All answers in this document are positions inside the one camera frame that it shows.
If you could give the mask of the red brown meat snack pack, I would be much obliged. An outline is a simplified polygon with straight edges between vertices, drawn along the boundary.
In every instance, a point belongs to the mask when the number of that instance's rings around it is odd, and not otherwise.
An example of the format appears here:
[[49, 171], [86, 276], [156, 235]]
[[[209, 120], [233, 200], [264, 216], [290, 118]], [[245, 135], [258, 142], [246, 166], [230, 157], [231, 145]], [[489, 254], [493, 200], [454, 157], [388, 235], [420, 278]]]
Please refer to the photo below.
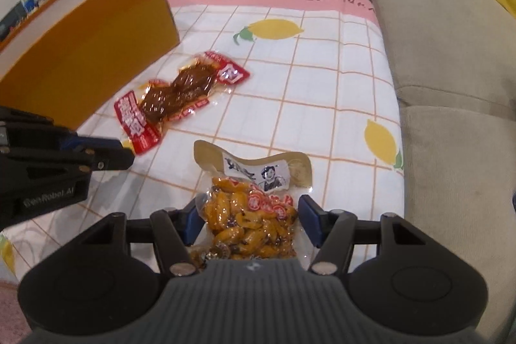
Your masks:
[[150, 79], [114, 102], [125, 134], [123, 146], [145, 154], [164, 138], [165, 126], [194, 115], [210, 104], [216, 91], [230, 91], [251, 77], [232, 58], [207, 51], [178, 69], [175, 79]]

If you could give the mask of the lemon patterned tablecloth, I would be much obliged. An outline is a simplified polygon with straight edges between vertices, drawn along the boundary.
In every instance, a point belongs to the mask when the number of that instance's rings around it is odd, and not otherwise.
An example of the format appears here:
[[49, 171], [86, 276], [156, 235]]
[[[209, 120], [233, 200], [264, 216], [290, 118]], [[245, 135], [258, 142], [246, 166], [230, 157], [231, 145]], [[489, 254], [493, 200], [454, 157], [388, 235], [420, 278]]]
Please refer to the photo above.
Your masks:
[[79, 136], [125, 134], [114, 102], [150, 79], [175, 79], [193, 56], [219, 52], [251, 77], [165, 126], [164, 138], [125, 170], [93, 171], [86, 198], [1, 233], [1, 281], [16, 286], [35, 265], [111, 213], [144, 219], [181, 209], [208, 177], [193, 146], [243, 159], [301, 152], [311, 196], [365, 220], [404, 211], [401, 117], [376, 8], [370, 0], [167, 0], [179, 43], [80, 127]]

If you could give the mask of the yellow chicken feet snack pack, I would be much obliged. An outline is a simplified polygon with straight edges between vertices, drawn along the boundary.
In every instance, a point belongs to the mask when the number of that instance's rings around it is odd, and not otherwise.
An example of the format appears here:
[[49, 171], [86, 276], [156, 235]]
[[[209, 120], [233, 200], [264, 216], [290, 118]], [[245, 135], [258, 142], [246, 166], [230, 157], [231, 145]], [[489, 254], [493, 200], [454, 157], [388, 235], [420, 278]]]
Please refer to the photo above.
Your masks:
[[206, 230], [190, 251], [197, 267], [203, 269], [211, 260], [291, 258], [308, 266], [313, 246], [298, 204], [313, 187], [307, 154], [283, 152], [248, 160], [196, 141], [193, 156], [209, 181], [195, 198]]

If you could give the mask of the beige sofa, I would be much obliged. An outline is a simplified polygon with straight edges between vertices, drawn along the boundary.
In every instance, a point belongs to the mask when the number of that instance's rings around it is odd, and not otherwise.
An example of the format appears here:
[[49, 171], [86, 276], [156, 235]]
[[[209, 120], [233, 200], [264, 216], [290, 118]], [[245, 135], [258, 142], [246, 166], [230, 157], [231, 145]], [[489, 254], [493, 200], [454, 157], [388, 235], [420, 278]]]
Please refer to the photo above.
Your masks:
[[495, 0], [372, 0], [402, 114], [405, 217], [488, 286], [515, 340], [515, 20]]

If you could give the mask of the orange cardboard box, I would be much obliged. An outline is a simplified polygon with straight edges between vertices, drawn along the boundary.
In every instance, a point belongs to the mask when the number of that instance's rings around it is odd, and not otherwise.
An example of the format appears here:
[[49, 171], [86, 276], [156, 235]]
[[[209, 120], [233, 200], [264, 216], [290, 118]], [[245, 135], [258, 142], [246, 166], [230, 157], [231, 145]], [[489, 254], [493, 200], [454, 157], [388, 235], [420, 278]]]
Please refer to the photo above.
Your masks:
[[47, 0], [1, 43], [1, 104], [78, 128], [178, 43], [167, 0]]

